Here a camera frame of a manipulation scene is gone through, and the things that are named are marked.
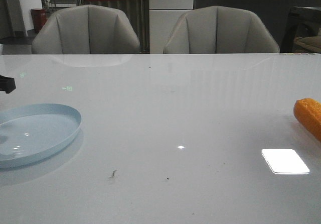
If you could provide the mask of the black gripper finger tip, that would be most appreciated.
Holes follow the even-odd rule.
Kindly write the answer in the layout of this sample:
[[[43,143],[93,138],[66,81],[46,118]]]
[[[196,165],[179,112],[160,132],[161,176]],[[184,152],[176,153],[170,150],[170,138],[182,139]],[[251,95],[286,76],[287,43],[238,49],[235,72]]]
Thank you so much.
[[[6,94],[11,93],[16,89],[15,79],[12,77],[0,76],[0,91]]]

